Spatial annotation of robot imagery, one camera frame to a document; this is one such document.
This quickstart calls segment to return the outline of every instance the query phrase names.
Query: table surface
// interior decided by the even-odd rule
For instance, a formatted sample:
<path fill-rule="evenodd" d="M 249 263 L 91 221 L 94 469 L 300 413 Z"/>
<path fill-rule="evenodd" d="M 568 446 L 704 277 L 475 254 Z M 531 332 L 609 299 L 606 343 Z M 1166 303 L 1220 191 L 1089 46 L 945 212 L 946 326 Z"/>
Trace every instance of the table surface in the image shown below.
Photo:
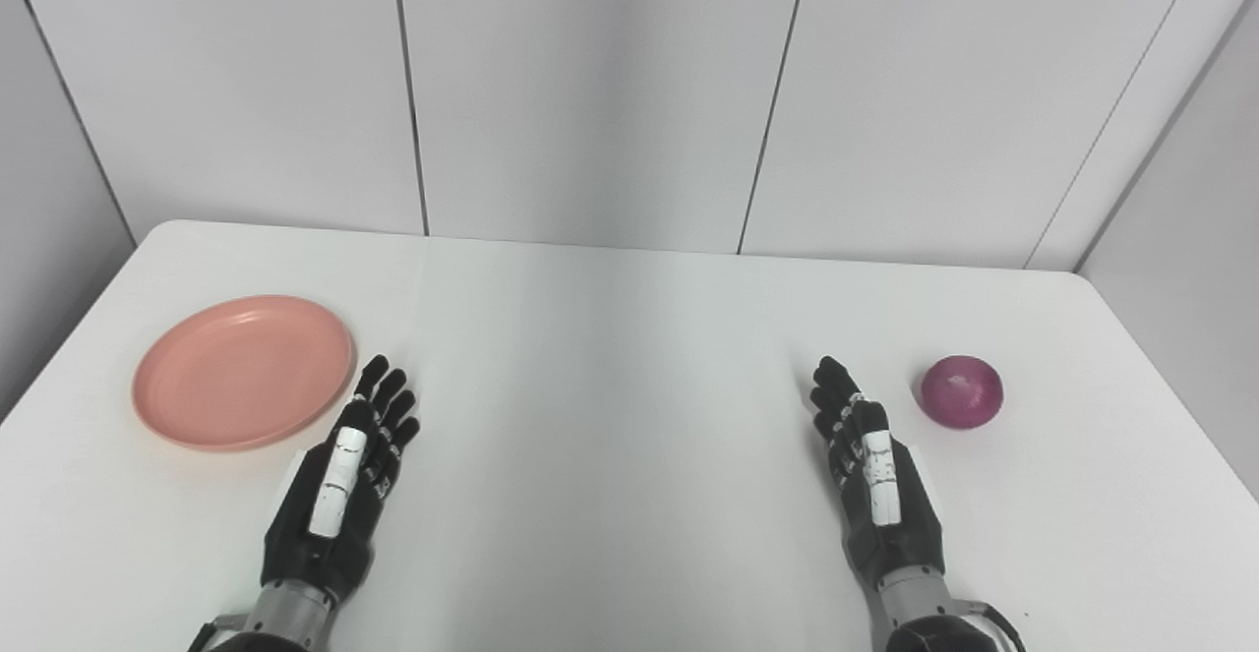
<path fill-rule="evenodd" d="M 247 609 L 293 453 L 201 453 L 131 375 L 190 312 L 324 303 L 413 374 L 423 432 L 334 651 L 861 651 L 867 602 L 811 428 L 831 352 L 915 444 L 954 594 L 1029 649 L 1250 648 L 1259 505 L 1087 281 L 166 223 L 0 425 L 0 631 L 14 649 L 185 649 Z M 912 386 L 987 357 L 973 432 Z"/>

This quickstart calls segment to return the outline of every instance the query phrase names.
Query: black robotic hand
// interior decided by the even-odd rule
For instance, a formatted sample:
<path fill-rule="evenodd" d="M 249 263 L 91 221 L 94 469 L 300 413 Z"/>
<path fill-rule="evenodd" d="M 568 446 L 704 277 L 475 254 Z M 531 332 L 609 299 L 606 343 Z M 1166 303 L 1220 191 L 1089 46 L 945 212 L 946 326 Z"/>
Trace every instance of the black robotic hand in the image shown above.
<path fill-rule="evenodd" d="M 303 652 L 332 609 L 363 584 L 371 535 L 398 478 L 403 448 L 419 433 L 407 375 L 376 355 L 360 374 L 332 432 L 306 451 L 264 537 L 262 592 L 248 615 L 201 627 L 190 652 L 222 631 L 242 631 L 214 652 Z"/>
<path fill-rule="evenodd" d="M 302 580 L 340 603 L 363 584 L 402 451 L 419 433 L 419 422 L 407 415 L 415 395 L 405 383 L 407 374 L 390 371 L 383 355 L 364 366 L 354 398 L 329 437 L 306 451 L 267 530 L 263 585 Z"/>
<path fill-rule="evenodd" d="M 944 545 L 909 449 L 891 437 L 888 414 L 831 356 L 813 371 L 810 399 L 827 444 L 831 477 L 847 519 L 845 546 L 891 623 L 888 652 L 997 652 L 997 642 L 963 615 L 988 618 L 1020 652 L 1013 626 L 988 603 L 954 599 L 944 584 Z"/>
<path fill-rule="evenodd" d="M 939 519 L 913 456 L 891 438 L 883 404 L 867 402 L 849 371 L 828 356 L 813 381 L 813 425 L 827 442 L 831 477 L 849 520 L 849 556 L 862 580 L 878 588 L 881 576 L 903 566 L 932 566 L 943 574 Z"/>

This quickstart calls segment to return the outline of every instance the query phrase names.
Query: red onion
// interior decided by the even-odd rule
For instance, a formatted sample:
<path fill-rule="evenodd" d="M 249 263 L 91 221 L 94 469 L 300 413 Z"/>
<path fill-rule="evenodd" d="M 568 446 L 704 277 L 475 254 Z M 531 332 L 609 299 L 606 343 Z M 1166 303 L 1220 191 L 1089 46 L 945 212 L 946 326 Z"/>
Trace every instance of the red onion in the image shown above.
<path fill-rule="evenodd" d="M 923 375 L 923 410 L 949 428 L 976 428 L 1001 409 L 1001 375 L 981 357 L 953 355 Z"/>

